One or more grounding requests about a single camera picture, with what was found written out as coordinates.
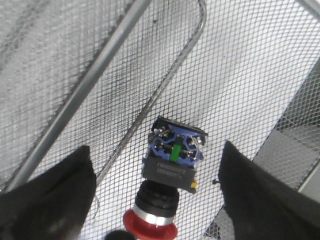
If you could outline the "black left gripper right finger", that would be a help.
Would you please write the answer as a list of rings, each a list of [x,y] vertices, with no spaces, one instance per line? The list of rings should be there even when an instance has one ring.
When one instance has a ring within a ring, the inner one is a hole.
[[[226,140],[218,182],[237,240],[318,240],[320,204],[292,189]]]

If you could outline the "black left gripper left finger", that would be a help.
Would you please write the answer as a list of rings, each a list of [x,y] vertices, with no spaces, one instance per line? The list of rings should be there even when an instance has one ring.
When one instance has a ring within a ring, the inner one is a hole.
[[[33,180],[0,195],[2,240],[77,240],[96,193],[83,145]]]

